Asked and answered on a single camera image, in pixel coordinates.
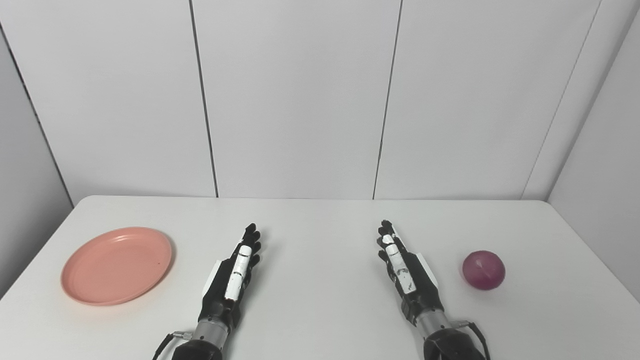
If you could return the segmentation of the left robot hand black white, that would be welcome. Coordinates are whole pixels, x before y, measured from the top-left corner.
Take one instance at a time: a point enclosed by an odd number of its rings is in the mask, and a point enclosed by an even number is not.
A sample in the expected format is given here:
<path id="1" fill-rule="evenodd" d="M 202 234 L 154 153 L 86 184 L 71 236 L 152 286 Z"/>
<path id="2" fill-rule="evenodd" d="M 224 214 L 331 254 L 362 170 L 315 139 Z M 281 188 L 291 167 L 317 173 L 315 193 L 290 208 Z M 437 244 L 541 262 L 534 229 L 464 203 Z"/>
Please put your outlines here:
<path id="1" fill-rule="evenodd" d="M 261 233 L 250 223 L 231 256 L 222 260 L 202 298 L 198 321 L 222 321 L 234 330 L 242 317 L 241 303 L 252 278 L 254 267 L 260 262 Z"/>

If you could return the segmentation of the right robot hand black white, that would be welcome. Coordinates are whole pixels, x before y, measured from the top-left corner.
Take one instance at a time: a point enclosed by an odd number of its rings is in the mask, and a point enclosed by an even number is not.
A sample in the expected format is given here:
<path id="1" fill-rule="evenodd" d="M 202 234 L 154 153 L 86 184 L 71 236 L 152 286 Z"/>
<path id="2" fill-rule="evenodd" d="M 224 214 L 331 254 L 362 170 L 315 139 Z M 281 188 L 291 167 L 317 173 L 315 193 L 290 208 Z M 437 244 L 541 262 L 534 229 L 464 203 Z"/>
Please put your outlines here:
<path id="1" fill-rule="evenodd" d="M 437 281 L 432 279 L 424 258 L 407 250 L 388 219 L 381 221 L 378 233 L 375 241 L 380 249 L 377 255 L 384 262 L 387 274 L 398 292 L 405 319 L 416 325 L 423 312 L 443 312 Z"/>

